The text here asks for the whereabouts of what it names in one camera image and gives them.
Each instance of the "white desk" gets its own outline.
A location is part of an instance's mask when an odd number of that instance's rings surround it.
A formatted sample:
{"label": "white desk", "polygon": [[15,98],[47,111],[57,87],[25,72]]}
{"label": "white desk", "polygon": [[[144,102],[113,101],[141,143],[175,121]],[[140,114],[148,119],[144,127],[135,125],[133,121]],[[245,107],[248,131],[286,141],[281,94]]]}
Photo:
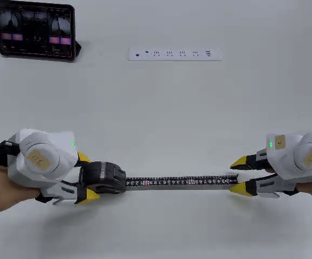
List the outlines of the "white desk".
{"label": "white desk", "polygon": [[[130,176],[215,173],[312,129],[312,1],[66,1],[77,62],[0,55],[0,140],[72,130]],[[130,63],[130,46],[217,46],[222,62]],[[0,258],[312,258],[312,198],[227,191],[23,202],[0,213]]]}

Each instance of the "power strip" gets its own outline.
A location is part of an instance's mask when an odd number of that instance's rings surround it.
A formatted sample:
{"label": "power strip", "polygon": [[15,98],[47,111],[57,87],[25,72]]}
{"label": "power strip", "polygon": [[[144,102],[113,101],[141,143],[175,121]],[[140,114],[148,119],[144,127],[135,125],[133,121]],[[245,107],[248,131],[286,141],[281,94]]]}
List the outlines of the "power strip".
{"label": "power strip", "polygon": [[137,48],[131,47],[130,61],[221,61],[219,48]]}

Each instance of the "tablet screen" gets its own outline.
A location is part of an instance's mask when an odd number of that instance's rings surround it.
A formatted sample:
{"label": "tablet screen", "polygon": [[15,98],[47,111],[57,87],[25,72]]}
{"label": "tablet screen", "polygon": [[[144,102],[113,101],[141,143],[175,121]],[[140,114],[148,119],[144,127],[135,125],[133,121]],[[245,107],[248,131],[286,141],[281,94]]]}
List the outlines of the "tablet screen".
{"label": "tablet screen", "polygon": [[26,56],[74,57],[70,5],[0,2],[0,51]]}

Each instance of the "tape measure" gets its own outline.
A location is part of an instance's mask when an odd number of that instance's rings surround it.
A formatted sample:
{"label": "tape measure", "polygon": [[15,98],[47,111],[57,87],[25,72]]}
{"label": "tape measure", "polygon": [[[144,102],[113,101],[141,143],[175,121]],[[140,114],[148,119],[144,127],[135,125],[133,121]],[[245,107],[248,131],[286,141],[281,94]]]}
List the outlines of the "tape measure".
{"label": "tape measure", "polygon": [[127,190],[217,190],[238,183],[237,174],[180,176],[160,178],[127,178],[125,171],[110,162],[82,165],[79,184],[96,193],[122,193]]}

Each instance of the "beige label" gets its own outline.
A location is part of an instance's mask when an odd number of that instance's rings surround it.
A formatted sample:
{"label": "beige label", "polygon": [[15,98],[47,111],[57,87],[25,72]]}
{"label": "beige label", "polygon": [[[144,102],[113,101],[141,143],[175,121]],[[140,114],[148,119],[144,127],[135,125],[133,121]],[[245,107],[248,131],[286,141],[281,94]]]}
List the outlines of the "beige label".
{"label": "beige label", "polygon": [[302,162],[307,166],[312,166],[312,148],[309,150],[308,154],[303,158]]}
{"label": "beige label", "polygon": [[32,162],[35,166],[37,166],[40,170],[47,169],[52,163],[40,153],[37,149],[30,152],[26,157],[30,162]]}
{"label": "beige label", "polygon": [[286,147],[285,135],[278,135],[274,138],[275,149],[283,149]]}

